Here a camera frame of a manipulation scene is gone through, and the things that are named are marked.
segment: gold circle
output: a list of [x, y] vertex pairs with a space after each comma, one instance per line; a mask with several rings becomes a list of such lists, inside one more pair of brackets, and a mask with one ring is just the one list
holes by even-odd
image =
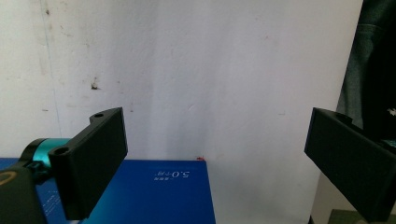
[[6, 179], [4, 179], [4, 180], [0, 180], [0, 186], [5, 185], [9, 181], [13, 180], [17, 176], [17, 172], [5, 171], [3, 173], [0, 173], [0, 176], [2, 176], [2, 175], [8, 175], [8, 177], [6, 177]]

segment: denim fabric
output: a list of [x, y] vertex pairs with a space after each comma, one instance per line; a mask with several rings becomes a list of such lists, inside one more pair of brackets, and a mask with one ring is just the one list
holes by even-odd
[[395, 12], [394, 0], [363, 1], [337, 106], [378, 139], [396, 138]]

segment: blue book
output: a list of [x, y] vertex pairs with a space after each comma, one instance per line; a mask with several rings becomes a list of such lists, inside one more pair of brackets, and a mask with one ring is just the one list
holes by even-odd
[[[14, 161], [0, 160], [0, 168]], [[37, 187], [49, 224], [66, 221], [53, 180]], [[205, 161], [124, 161], [79, 223], [215, 224]]]

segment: white board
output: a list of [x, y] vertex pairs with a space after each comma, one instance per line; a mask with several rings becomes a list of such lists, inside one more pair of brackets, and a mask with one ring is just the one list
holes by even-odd
[[335, 109], [361, 0], [3, 1], [0, 156], [122, 106], [130, 159], [208, 162], [218, 223], [307, 223], [313, 106]]

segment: white wall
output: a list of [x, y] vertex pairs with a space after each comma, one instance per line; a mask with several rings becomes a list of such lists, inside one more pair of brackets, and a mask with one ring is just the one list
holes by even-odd
[[0, 155], [123, 106], [128, 158], [206, 158], [218, 223], [306, 223], [318, 182], [304, 154], [311, 109], [335, 109], [360, 8], [1, 1]]

